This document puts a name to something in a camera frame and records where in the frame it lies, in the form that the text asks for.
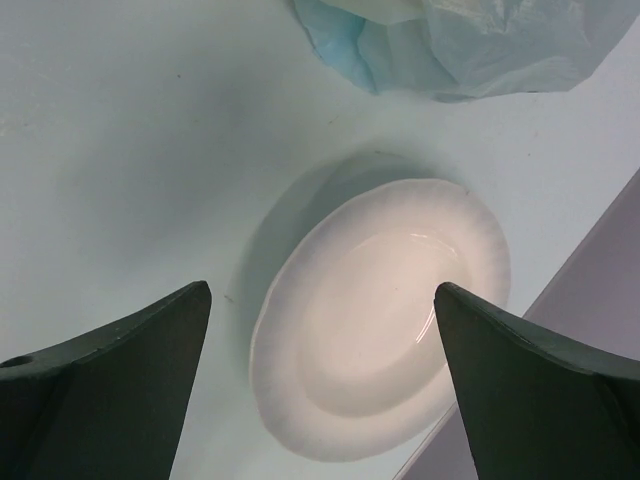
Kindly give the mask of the light blue printed plastic bag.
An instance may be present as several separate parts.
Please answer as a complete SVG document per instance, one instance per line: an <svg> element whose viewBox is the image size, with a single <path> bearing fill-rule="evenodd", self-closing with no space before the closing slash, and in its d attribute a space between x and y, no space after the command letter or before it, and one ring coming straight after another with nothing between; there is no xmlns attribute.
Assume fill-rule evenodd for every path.
<svg viewBox="0 0 640 480"><path fill-rule="evenodd" d="M566 92L639 16L636 1L296 1L318 57L371 93L440 102Z"/></svg>

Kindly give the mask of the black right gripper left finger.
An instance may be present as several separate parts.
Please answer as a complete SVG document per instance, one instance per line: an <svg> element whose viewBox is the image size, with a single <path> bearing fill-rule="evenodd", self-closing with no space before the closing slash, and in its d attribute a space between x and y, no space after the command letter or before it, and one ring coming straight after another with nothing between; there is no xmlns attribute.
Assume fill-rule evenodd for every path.
<svg viewBox="0 0 640 480"><path fill-rule="evenodd" d="M196 281L1 364L4 479L167 479L211 309Z"/></svg>

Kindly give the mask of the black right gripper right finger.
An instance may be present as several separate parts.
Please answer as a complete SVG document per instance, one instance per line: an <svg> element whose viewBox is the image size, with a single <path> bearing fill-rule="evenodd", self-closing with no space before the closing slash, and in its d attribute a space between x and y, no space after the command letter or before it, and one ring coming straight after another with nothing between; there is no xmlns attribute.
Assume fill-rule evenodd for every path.
<svg viewBox="0 0 640 480"><path fill-rule="evenodd" d="M479 478L638 478L638 361L454 283L438 286L434 307Z"/></svg>

